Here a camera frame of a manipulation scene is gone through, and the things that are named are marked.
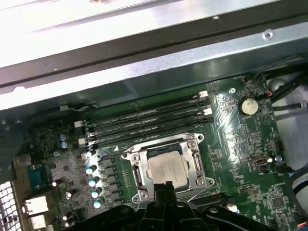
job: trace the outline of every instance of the black cable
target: black cable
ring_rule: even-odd
[[[303,188],[307,187],[308,186],[308,180],[306,181],[303,181],[301,182],[299,185],[297,185],[293,191],[294,191],[294,194],[298,194]]]
[[[295,58],[306,58],[306,57],[307,57],[307,54],[298,54],[298,55],[291,55],[291,56],[285,57],[285,58],[283,58],[283,59],[280,59],[280,60],[278,60],[278,61],[276,61],[276,62],[274,62],[274,63],[271,63],[271,64],[269,64],[269,65],[263,67],[261,70],[259,70],[259,71],[252,77],[252,80],[253,80],[253,82],[256,81],[257,78],[258,78],[261,74],[263,74],[266,70],[268,70],[268,69],[270,69],[270,68],[272,68],[272,67],[274,67],[274,66],[277,66],[277,65],[279,65],[279,64],[282,64],[282,63],[284,63],[284,62],[286,62],[286,61],[289,61],[289,60],[292,60],[292,59],[295,59]]]
[[[308,163],[305,164],[302,168],[296,170],[293,173],[293,175],[286,181],[285,185],[286,185],[286,189],[289,193],[290,199],[295,204],[298,212],[305,218],[305,220],[308,221],[308,215],[305,212],[305,210],[303,209],[303,207],[300,205],[300,203],[298,202],[296,195],[293,191],[293,182],[295,180],[297,180],[298,178],[300,178],[301,176],[307,174],[307,173],[308,173]]]
[[[270,80],[273,78],[285,76],[285,75],[290,75],[296,72],[302,72],[306,71],[308,69],[308,64],[303,63],[303,64],[294,64],[294,65],[288,65],[284,66],[278,69],[273,69],[269,71],[264,72],[264,76],[266,80]]]
[[[294,91],[304,81],[307,75],[307,71],[302,72],[293,78],[290,82],[284,84],[275,92],[274,96],[271,97],[271,102],[277,102],[278,100],[288,95],[290,92]]]
[[[285,106],[273,107],[275,112],[292,110],[292,109],[297,109],[297,108],[302,108],[302,104],[301,103],[294,103],[294,104],[289,104],[289,105],[285,105]]]

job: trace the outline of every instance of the green circuit board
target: green circuit board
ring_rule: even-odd
[[[202,133],[205,140],[199,144],[205,174],[215,180],[215,185],[200,196],[225,193],[233,196],[240,214],[258,222],[268,224],[274,219],[279,230],[294,230],[296,227],[292,211],[295,209],[285,189],[286,174],[276,172],[276,166],[284,161],[268,163],[258,167],[252,158],[276,156],[283,159],[277,124],[270,100],[258,101],[258,112],[244,116],[239,112],[238,103],[243,97],[255,96],[266,90],[266,82],[261,77],[257,83],[247,81],[245,76],[232,77],[191,88],[177,90],[141,100],[109,106],[93,112],[80,113],[74,117],[53,121],[33,128],[29,136],[35,141],[32,152],[33,162],[44,164],[49,172],[50,181],[64,179],[59,187],[63,200],[59,202],[60,213],[78,210],[83,219],[99,214],[106,208],[93,208],[90,196],[91,188],[87,185],[89,177],[85,175],[85,166],[97,162],[110,150],[125,150],[136,141],[124,141],[104,147],[98,159],[87,159],[80,152],[74,122],[78,120],[99,121],[102,117],[118,115],[131,109],[147,107],[152,104],[175,100],[198,92],[207,91],[213,121],[208,123],[183,126],[164,135],[184,132]],[[60,148],[59,134],[66,134],[67,147]],[[120,157],[113,158],[121,190],[121,203],[135,206],[131,198],[136,194],[130,162]],[[67,200],[65,190],[78,188],[78,195]]]

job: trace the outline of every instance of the metal mesh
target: metal mesh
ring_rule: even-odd
[[[0,231],[21,231],[11,183],[0,185]]]

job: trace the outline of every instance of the motherboard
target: motherboard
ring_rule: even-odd
[[[257,97],[265,91],[262,76],[231,77],[38,124],[28,133],[32,193],[57,191],[60,230],[138,208],[166,181],[198,209],[216,204],[293,230],[273,108]]]

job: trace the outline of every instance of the cpu socket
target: cpu socket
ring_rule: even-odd
[[[203,134],[183,133],[127,149],[121,157],[130,161],[138,188],[132,202],[139,204],[153,199],[154,184],[166,181],[173,182],[178,198],[211,187],[214,180],[205,177],[198,147],[203,140]]]

